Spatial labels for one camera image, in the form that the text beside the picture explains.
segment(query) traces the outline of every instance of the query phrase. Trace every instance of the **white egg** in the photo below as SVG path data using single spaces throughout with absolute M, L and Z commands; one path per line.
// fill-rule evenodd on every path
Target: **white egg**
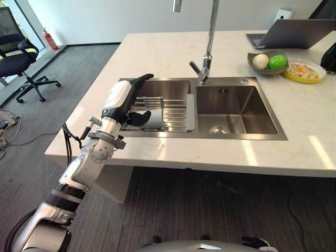
M 252 60 L 252 65 L 258 70 L 265 69 L 268 65 L 268 57 L 266 54 L 258 54 Z

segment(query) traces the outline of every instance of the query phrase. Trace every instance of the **robotic arm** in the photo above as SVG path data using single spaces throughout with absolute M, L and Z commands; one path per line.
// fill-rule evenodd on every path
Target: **robotic arm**
M 66 252 L 71 240 L 67 226 L 71 225 L 76 209 L 98 178 L 106 161 L 115 149 L 123 149 L 123 137 L 118 135 L 124 123 L 144 125 L 150 118 L 145 114 L 130 113 L 144 82 L 154 77 L 147 74 L 130 82 L 120 81 L 113 85 L 103 105 L 101 120 L 93 118 L 86 127 L 82 139 L 97 125 L 95 132 L 82 146 L 79 156 L 73 160 L 45 202 L 29 220 L 18 237 L 13 252 Z

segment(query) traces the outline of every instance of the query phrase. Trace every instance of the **white countertop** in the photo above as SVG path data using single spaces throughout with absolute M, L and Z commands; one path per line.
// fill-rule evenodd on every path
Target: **white countertop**
M 262 32 L 217 31 L 211 77 L 256 76 L 288 141 L 125 138 L 125 149 L 116 151 L 108 164 L 336 177 L 336 76 L 327 75 L 320 83 L 305 85 L 281 75 L 257 75 L 247 63 L 247 53 L 265 50 L 255 50 L 245 34 Z M 285 52 L 288 58 L 319 64 L 335 41 L 333 31 L 308 50 Z M 188 63 L 202 64 L 206 43 L 207 32 L 127 35 L 67 120 L 68 128 L 81 135 L 90 115 L 99 118 L 108 90 L 120 78 L 148 72 L 157 78 L 195 78 Z M 77 156 L 77 144 L 72 146 Z M 61 131 L 45 154 L 66 165 Z

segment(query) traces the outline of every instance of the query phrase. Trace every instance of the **fire extinguisher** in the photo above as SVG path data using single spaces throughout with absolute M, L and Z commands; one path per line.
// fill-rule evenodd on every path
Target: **fire extinguisher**
M 53 40 L 51 35 L 46 31 L 45 28 L 44 28 L 43 36 L 53 51 L 56 51 L 59 49 L 58 46 L 55 44 L 55 41 Z

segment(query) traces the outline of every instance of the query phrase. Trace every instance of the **black chair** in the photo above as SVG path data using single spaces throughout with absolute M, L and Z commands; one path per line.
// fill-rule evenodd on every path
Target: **black chair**
M 0 55 L 3 57 L 0 60 L 0 77 L 24 75 L 27 81 L 24 85 L 20 86 L 11 97 L 20 92 L 16 100 L 19 103 L 23 103 L 24 101 L 21 97 L 34 88 L 40 96 L 40 101 L 43 102 L 46 99 L 41 95 L 38 87 L 52 83 L 55 83 L 56 87 L 60 87 L 61 84 L 57 80 L 49 81 L 46 76 L 33 81 L 31 77 L 26 75 L 24 71 L 27 70 L 30 64 L 36 61 L 39 51 L 36 46 L 22 34 L 10 11 L 9 7 L 0 8 Z M 34 49 L 35 52 L 27 52 L 26 49 Z M 22 53 L 13 54 L 15 51 L 21 51 Z

